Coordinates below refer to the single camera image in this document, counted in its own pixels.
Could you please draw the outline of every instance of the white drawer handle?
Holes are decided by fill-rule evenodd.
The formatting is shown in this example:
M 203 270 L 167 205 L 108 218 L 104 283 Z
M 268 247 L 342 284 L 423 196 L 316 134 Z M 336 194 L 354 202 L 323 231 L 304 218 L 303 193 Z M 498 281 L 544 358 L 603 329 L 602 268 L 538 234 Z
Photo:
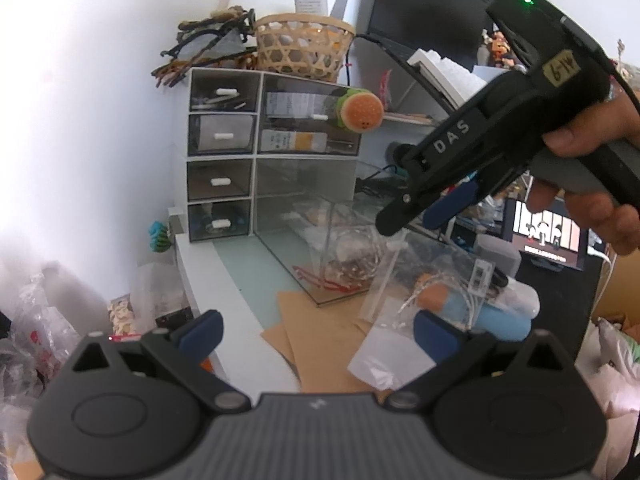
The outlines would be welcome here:
M 240 95 L 240 92 L 236 88 L 218 88 L 216 95 Z
M 227 220 L 226 218 L 214 220 L 211 222 L 211 227 L 214 229 L 229 229 L 231 227 L 231 220 Z
M 210 183 L 212 186 L 228 186 L 231 184 L 231 179 L 227 176 L 221 176 L 219 178 L 212 178 Z

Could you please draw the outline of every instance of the black desk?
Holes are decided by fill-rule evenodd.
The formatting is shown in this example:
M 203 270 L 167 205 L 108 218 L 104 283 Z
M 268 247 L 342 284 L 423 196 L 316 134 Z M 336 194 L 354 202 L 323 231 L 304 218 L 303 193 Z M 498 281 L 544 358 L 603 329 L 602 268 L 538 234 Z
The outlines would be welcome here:
M 471 246 L 476 240 L 473 231 L 458 224 L 452 236 L 463 238 Z M 553 272 L 533 265 L 528 254 L 520 254 L 522 264 L 516 279 L 535 288 L 540 298 L 540 313 L 532 327 L 549 330 L 575 359 L 591 317 L 602 260 L 588 255 L 584 270 L 565 268 Z

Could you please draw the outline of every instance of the white desk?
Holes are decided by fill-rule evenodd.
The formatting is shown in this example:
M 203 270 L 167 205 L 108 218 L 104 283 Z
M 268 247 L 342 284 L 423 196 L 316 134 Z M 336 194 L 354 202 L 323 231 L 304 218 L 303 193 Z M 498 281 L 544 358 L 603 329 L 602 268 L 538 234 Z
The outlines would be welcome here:
M 175 247 L 191 307 L 200 314 L 215 309 L 224 319 L 225 334 L 214 358 L 214 366 L 222 366 L 221 377 L 254 404 L 264 392 L 298 392 L 287 362 L 260 336 L 279 320 L 277 291 L 300 290 L 295 280 L 255 237 L 190 244 L 187 234 L 179 234 Z

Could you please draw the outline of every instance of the clear acrylic box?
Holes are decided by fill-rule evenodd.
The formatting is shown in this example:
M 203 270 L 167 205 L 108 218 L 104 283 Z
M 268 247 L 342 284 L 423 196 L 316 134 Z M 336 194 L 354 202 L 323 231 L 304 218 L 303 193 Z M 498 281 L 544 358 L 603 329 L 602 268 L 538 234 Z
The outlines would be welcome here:
M 254 232 L 323 304 L 366 292 L 389 243 L 376 214 L 404 181 L 356 160 L 258 159 Z

